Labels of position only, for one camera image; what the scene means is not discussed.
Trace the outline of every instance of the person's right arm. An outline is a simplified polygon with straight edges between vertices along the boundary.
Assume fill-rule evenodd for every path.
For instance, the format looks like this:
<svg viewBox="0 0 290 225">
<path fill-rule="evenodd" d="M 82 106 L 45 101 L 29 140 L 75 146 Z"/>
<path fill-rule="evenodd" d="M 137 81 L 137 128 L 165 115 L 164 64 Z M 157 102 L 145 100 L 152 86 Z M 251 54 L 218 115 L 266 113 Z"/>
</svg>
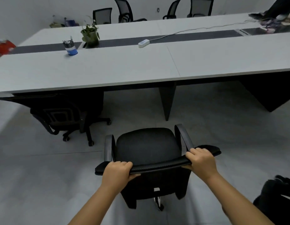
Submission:
<svg viewBox="0 0 290 225">
<path fill-rule="evenodd" d="M 192 165 L 185 168 L 192 170 L 207 184 L 233 225 L 274 225 L 218 173 L 214 156 L 207 149 L 192 148 L 190 151 L 186 157 Z"/>
</svg>

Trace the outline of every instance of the blue and white pen holder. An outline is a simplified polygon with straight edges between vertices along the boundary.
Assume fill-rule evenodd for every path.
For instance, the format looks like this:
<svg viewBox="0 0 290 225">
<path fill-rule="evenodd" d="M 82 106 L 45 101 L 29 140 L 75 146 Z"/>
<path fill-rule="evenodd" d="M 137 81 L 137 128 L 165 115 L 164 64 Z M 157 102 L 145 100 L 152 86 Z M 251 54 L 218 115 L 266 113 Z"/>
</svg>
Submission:
<svg viewBox="0 0 290 225">
<path fill-rule="evenodd" d="M 78 53 L 72 38 L 69 41 L 63 41 L 63 44 L 65 46 L 65 50 L 68 52 L 68 55 L 76 55 Z"/>
</svg>

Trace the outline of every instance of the office chair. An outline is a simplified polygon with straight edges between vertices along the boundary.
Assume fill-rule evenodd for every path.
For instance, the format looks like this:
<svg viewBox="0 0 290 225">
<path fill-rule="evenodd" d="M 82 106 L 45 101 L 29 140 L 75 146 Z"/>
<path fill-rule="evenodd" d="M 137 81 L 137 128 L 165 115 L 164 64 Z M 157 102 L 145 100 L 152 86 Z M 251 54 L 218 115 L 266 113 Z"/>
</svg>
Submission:
<svg viewBox="0 0 290 225">
<path fill-rule="evenodd" d="M 115 0 L 115 2 L 119 8 L 120 13 L 119 23 L 147 21 L 145 18 L 134 20 L 132 16 L 132 9 L 127 0 Z"/>
<path fill-rule="evenodd" d="M 111 24 L 110 15 L 113 8 L 97 9 L 93 11 L 93 20 L 96 21 L 96 24 Z"/>
<path fill-rule="evenodd" d="M 168 10 L 167 15 L 165 15 L 165 16 L 163 17 L 163 20 L 164 20 L 165 18 L 167 18 L 167 19 L 176 19 L 175 12 L 176 12 L 176 9 L 177 9 L 177 6 L 178 6 L 179 2 L 180 2 L 180 0 L 176 0 L 176 1 L 174 1 L 174 2 L 171 4 L 171 6 L 170 6 L 170 8 L 169 8 L 169 10 Z"/>
<path fill-rule="evenodd" d="M 191 173 L 181 167 L 191 164 L 182 155 L 182 146 L 185 144 L 189 151 L 194 145 L 182 124 L 175 125 L 174 130 L 175 135 L 167 128 L 139 129 L 122 134 L 117 144 L 113 135 L 106 136 L 105 161 L 95 168 L 95 174 L 103 175 L 110 161 L 131 161 L 134 165 L 130 174 L 142 175 L 130 181 L 121 191 L 127 206 L 136 209 L 137 200 L 154 198 L 162 211 L 164 207 L 160 197 L 175 193 L 178 199 L 183 198 Z M 214 156 L 221 154 L 215 146 L 198 147 L 208 149 Z"/>
<path fill-rule="evenodd" d="M 191 10 L 187 17 L 210 16 L 214 0 L 191 0 Z"/>
<path fill-rule="evenodd" d="M 91 106 L 87 104 L 79 106 L 78 102 L 64 94 L 0 97 L 0 100 L 16 102 L 29 107 L 33 117 L 41 122 L 52 135 L 57 135 L 60 131 L 67 131 L 63 134 L 63 141 L 68 141 L 69 135 L 75 130 L 85 132 L 89 146 L 93 146 L 94 141 L 89 126 L 100 121 L 106 121 L 107 125 L 111 124 L 109 118 L 97 117 L 103 107 L 103 91 L 97 96 L 99 98 L 98 107 L 96 107 L 96 103 Z"/>
</svg>

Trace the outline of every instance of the person's left hand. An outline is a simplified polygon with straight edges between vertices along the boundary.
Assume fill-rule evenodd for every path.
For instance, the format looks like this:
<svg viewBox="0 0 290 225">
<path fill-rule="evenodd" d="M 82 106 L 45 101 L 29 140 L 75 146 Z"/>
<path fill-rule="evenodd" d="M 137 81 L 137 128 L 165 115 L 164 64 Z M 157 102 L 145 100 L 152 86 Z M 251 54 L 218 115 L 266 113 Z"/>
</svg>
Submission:
<svg viewBox="0 0 290 225">
<path fill-rule="evenodd" d="M 110 162 L 103 172 L 101 187 L 110 189 L 114 194 L 120 193 L 130 180 L 141 175 L 129 175 L 132 165 L 132 162 Z"/>
</svg>

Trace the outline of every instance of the mesh chair backrest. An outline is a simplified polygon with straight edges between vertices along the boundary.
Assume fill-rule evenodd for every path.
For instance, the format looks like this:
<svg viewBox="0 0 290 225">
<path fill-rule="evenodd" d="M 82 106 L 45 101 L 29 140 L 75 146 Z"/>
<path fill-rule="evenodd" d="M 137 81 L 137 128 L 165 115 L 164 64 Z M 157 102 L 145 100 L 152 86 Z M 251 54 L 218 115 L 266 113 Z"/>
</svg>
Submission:
<svg viewBox="0 0 290 225">
<path fill-rule="evenodd" d="M 127 0 L 115 0 L 117 6 L 118 6 L 118 9 L 119 9 L 119 13 L 120 15 L 122 14 L 125 14 L 125 13 L 129 13 L 129 20 L 130 21 L 133 21 L 133 17 L 132 17 L 132 9 L 128 3 Z"/>
<path fill-rule="evenodd" d="M 111 24 L 110 15 L 113 8 L 98 9 L 93 11 L 93 19 L 96 21 L 96 24 Z"/>
<path fill-rule="evenodd" d="M 80 120 L 79 108 L 66 95 L 15 96 L 3 97 L 0 100 L 31 108 L 34 114 L 38 114 L 49 125 L 73 125 Z"/>
<path fill-rule="evenodd" d="M 210 16 L 214 0 L 191 0 L 190 14 L 203 14 Z"/>
<path fill-rule="evenodd" d="M 176 12 L 176 9 L 177 9 L 179 2 L 180 2 L 180 0 L 176 0 L 171 4 L 169 11 L 168 11 L 168 15 L 175 15 L 175 12 Z"/>
</svg>

